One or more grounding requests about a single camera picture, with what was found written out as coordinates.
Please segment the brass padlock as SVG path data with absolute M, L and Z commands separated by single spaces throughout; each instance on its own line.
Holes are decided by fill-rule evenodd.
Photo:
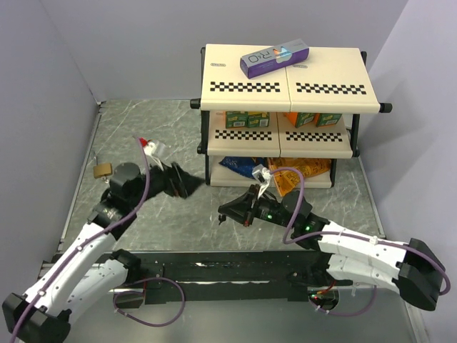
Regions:
M 92 151 L 92 159 L 94 160 L 93 176 L 95 179 L 106 179 L 108 176 L 112 175 L 113 169 L 111 163 L 99 163 L 95 151 Z

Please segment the black-headed key bunch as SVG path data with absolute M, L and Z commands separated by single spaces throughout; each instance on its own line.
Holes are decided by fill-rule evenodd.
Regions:
M 218 221 L 219 221 L 219 225 L 221 225 L 223 222 L 226 221 L 226 215 L 220 214 L 220 215 L 218 216 Z

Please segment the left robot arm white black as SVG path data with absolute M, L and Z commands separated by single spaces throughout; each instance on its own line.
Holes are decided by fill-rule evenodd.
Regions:
M 73 244 L 33 286 L 4 300 L 11 338 L 63 342 L 78 318 L 110 289 L 137 285 L 141 260 L 126 250 L 115 251 L 97 270 L 92 266 L 131 226 L 146 200 L 160 193 L 185 199 L 204 182 L 176 162 L 149 166 L 144 173 L 131 162 L 118 165 Z

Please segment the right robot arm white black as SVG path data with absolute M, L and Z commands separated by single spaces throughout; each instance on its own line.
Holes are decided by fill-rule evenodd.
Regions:
M 297 244 L 324 255 L 312 266 L 319 284 L 331 280 L 370 284 L 391 291 L 410 305 L 426 311 L 436 309 L 439 297 L 449 293 L 446 269 L 427 243 L 420 239 L 392 242 L 347 229 L 313 213 L 298 191 L 282 200 L 259 196 L 251 185 L 240 197 L 218 207 L 219 220 L 250 226 L 255 219 L 286 228 L 284 244 Z

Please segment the blue snack bag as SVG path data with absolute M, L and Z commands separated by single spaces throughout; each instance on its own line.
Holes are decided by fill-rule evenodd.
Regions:
M 253 168 L 259 164 L 264 167 L 268 166 L 265 158 L 261 157 L 244 157 L 244 156 L 225 156 L 219 164 L 232 172 L 243 177 L 253 179 Z

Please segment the green yellow box left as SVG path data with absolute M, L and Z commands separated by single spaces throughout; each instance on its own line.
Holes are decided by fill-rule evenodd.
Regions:
M 226 111 L 224 117 L 227 129 L 247 127 L 248 113 L 245 111 Z

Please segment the green yellow box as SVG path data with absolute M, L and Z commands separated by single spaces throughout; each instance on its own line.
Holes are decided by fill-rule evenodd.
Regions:
M 245 111 L 226 111 L 224 117 L 227 129 L 247 127 L 248 113 Z
M 248 128 L 268 127 L 270 124 L 270 113 L 263 111 L 248 111 L 246 123 Z

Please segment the orange green box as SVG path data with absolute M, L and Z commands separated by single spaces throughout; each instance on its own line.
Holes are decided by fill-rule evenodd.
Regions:
M 316 113 L 308 112 L 286 112 L 283 114 L 288 121 L 296 128 L 310 124 L 314 121 Z

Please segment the beige three-tier shelf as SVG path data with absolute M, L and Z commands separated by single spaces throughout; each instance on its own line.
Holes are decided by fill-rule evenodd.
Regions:
M 201 112 L 205 180 L 213 187 L 244 187 L 249 180 L 219 162 L 225 156 L 324 158 L 336 163 L 358 156 L 362 114 L 389 113 L 376 98 L 366 69 L 366 53 L 357 48 L 313 47 L 307 60 L 248 79 L 241 56 L 257 46 L 207 44 L 201 50 L 201 95 L 190 105 Z M 267 111 L 266 129 L 225 127 L 223 111 Z M 286 112 L 342 114 L 333 126 L 314 121 L 294 127 Z

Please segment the green box right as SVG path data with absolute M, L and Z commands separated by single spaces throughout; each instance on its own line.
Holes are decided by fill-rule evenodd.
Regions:
M 333 126 L 339 122 L 342 114 L 316 114 L 314 123 L 316 127 Z

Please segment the purple toothpaste box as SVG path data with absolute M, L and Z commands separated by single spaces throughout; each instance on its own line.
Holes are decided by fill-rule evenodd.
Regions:
M 240 68 L 248 79 L 305 61 L 310 47 L 301 39 L 251 52 L 240 58 Z

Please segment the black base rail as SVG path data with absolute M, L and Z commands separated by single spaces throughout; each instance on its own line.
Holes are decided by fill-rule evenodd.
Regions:
M 305 302 L 307 292 L 350 286 L 328 272 L 329 254 L 309 250 L 232 252 L 137 252 L 134 280 L 149 278 L 146 304 L 287 299 Z

